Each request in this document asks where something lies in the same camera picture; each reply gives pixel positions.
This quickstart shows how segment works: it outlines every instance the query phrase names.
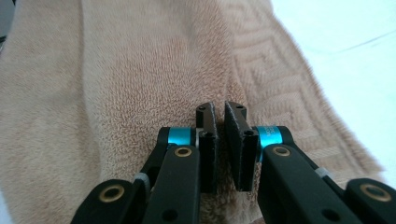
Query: towel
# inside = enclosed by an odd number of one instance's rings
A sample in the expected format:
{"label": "towel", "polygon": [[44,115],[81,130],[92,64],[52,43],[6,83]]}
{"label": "towel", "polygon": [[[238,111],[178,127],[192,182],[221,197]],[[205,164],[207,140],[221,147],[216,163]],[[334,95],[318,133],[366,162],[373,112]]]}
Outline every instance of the towel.
{"label": "towel", "polygon": [[[195,107],[247,107],[284,125],[344,186],[379,179],[333,113],[265,0],[21,0],[0,55],[0,189],[15,223],[68,223],[99,183],[132,181],[163,126],[194,126]],[[236,192],[227,148],[202,223],[260,218]]]}

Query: blue band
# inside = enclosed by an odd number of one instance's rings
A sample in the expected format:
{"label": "blue band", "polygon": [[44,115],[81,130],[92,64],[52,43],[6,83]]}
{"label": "blue band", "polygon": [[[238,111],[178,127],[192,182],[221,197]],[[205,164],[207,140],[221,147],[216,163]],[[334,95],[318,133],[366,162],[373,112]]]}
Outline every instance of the blue band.
{"label": "blue band", "polygon": [[276,126],[257,126],[256,128],[257,131],[259,131],[260,144],[262,148],[259,162],[262,162],[264,149],[272,144],[282,144],[283,139],[280,130]]}
{"label": "blue band", "polygon": [[173,127],[169,130],[168,144],[190,145],[191,144],[191,128]]}

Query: white surface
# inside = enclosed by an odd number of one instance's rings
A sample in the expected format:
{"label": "white surface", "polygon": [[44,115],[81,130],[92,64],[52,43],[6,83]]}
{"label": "white surface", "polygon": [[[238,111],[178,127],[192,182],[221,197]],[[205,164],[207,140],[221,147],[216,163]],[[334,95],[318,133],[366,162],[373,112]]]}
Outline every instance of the white surface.
{"label": "white surface", "polygon": [[273,0],[341,119],[396,188],[396,1]]}

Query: terry cloth towel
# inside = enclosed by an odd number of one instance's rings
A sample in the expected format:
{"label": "terry cloth towel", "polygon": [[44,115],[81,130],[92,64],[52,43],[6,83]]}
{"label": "terry cloth towel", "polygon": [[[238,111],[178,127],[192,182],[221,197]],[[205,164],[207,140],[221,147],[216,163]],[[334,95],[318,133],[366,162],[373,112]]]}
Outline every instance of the terry cloth towel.
{"label": "terry cloth towel", "polygon": [[[341,186],[377,178],[263,0],[21,0],[0,57],[0,189],[15,223],[70,222],[97,184],[132,181],[162,126],[193,126],[209,101],[219,123],[231,100],[251,126],[289,127]],[[202,223],[260,218],[225,152],[219,169]]]}

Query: screw hole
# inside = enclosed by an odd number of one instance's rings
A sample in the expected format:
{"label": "screw hole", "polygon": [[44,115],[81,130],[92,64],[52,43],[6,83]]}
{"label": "screw hole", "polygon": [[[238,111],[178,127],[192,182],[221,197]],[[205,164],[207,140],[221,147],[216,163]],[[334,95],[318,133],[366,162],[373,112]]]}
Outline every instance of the screw hole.
{"label": "screw hole", "polygon": [[363,193],[380,202],[386,203],[392,200],[392,197],[390,196],[390,194],[385,191],[384,189],[381,189],[380,187],[377,187],[375,185],[371,185],[371,184],[362,184],[361,185],[361,191],[363,191]]}
{"label": "screw hole", "polygon": [[163,211],[164,221],[175,221],[177,219],[177,211],[175,209],[168,209]]}
{"label": "screw hole", "polygon": [[102,190],[99,200],[103,203],[112,203],[122,197],[125,189],[121,185],[112,185]]}
{"label": "screw hole", "polygon": [[251,131],[251,130],[247,130],[247,131],[244,131],[244,134],[245,134],[245,135],[249,135],[249,136],[251,136],[251,135],[253,135],[253,134],[254,134],[254,132],[253,132],[253,131]]}
{"label": "screw hole", "polygon": [[108,191],[105,192],[105,197],[113,198],[119,193],[120,193],[119,189],[109,189]]}
{"label": "screw hole", "polygon": [[278,156],[288,157],[290,151],[283,147],[274,147],[273,152]]}
{"label": "screw hole", "polygon": [[175,150],[175,155],[177,155],[178,157],[188,157],[191,155],[191,153],[191,149],[187,147],[180,147]]}
{"label": "screw hole", "polygon": [[323,209],[322,215],[333,222],[337,222],[341,219],[340,216],[331,209]]}

